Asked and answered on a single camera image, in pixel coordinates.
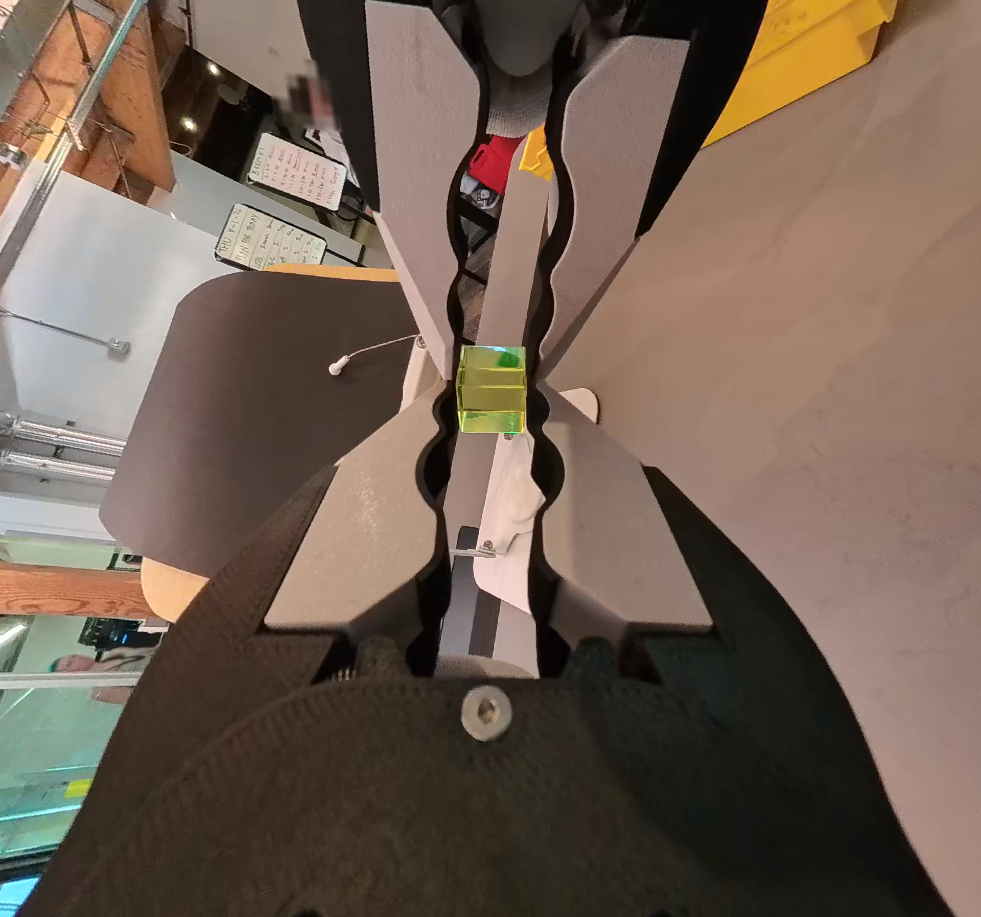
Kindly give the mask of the handwritten whiteboard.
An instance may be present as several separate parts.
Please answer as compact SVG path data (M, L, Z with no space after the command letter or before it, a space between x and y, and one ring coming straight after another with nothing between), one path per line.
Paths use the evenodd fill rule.
M328 245L323 237L234 203L214 249L215 259L240 270L263 272L276 265L322 265Z
M263 132L249 164L246 183L317 209L337 211L347 175L343 163Z

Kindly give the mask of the silver pipe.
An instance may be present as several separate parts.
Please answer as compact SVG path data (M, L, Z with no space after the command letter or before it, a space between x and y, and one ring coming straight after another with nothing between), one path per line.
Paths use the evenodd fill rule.
M47 481L80 482L107 485L116 471L110 467L46 458L12 449L2 449L1 469Z
M19 441L112 457L121 456L127 445L124 438L84 432L71 426L48 425L7 412L1 412L1 435Z

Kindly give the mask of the orange traffic cone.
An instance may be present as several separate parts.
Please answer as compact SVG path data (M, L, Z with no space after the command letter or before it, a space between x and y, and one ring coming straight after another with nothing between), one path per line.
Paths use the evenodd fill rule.
M461 193L481 211L492 213L506 191L511 164L527 137L492 135L471 158L460 182Z

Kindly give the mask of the yellow plastic bin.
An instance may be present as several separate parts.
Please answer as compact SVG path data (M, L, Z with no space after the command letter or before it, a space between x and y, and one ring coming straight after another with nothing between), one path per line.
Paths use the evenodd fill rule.
M768 0L742 75L702 147L866 65L897 4L898 0Z

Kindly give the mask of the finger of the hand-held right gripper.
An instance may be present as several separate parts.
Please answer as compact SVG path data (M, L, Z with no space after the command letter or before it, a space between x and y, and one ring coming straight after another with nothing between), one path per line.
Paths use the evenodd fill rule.
M478 74L429 8L368 0L380 207L376 219L436 371L453 376L448 314L459 271L449 210L477 137Z
M548 378L635 248L688 59L687 39L627 35L555 48L546 116L557 205L538 261L533 379Z

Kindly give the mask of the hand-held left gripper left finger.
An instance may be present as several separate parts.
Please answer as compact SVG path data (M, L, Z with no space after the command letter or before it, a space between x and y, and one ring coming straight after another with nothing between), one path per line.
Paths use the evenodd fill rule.
M433 386L337 463L264 618L276 632L391 639L435 661L451 594L443 500L456 437L449 386Z

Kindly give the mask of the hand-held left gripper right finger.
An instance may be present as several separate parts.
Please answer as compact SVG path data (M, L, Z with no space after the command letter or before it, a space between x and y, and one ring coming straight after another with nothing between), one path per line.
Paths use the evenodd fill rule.
M587 640L622 665L647 636L703 636L712 617L644 466L558 393L531 393L529 603L540 674Z

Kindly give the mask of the metal conduit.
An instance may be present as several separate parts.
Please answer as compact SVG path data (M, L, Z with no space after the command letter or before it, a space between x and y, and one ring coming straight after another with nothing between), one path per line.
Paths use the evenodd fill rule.
M124 358L129 355L131 350L131 342L129 340L124 340L117 337L101 338L95 335L89 335L83 332L71 330L70 328L57 325L52 322L45 322L43 320L21 315L3 307L1 307L1 316L11 319L12 321L28 323L33 326L40 327L48 332L68 336L95 346L99 346L104 348L109 355L116 357Z

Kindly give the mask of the translucent acrylic cube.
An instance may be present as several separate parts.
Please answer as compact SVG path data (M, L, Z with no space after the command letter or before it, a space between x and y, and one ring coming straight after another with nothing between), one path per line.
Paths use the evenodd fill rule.
M455 391L461 433L525 433L528 376L522 346L463 345Z

